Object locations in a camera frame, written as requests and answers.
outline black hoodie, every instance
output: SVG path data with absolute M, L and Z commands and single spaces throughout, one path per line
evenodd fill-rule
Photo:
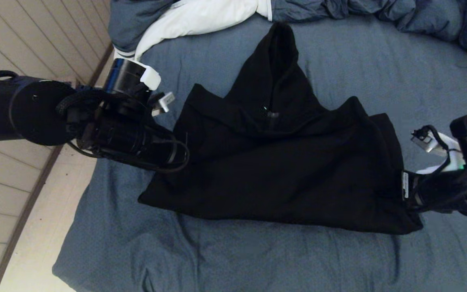
M 386 114 L 356 97 L 329 111 L 297 64 L 291 28 L 275 24 L 219 98 L 196 84 L 174 133 L 181 172 L 155 174 L 139 202 L 207 219 L 314 224 L 406 234 L 403 158 Z

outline bed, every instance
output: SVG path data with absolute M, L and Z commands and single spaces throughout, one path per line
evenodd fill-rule
M 260 15 L 226 30 L 170 39 L 141 61 L 173 91 L 171 129 L 194 84 L 217 96 L 268 32 Z M 291 24 L 321 105 L 358 96 L 369 115 L 394 124 L 407 170 L 440 163 L 410 142 L 410 132 L 467 114 L 467 52 L 432 36 L 400 33 L 374 15 Z M 320 226 L 202 220 L 137 202 L 153 173 L 99 159 L 53 267 L 88 291 L 467 291 L 467 217 L 422 214 L 408 235 Z

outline wooden wall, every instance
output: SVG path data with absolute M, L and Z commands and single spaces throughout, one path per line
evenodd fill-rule
M 110 0 L 0 0 L 0 70 L 88 83 L 111 44 Z M 0 142 L 0 259 L 51 148 Z

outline clothing label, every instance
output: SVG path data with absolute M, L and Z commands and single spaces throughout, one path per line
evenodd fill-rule
M 405 192 L 405 198 L 408 198 L 408 173 L 403 172 L 403 190 Z

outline circular mount plate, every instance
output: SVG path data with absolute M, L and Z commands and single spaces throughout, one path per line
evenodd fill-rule
M 12 98 L 9 115 L 13 127 L 24 139 L 54 146 L 73 137 L 66 132 L 66 121 L 55 107 L 74 94 L 70 86 L 56 81 L 39 81 L 26 85 Z

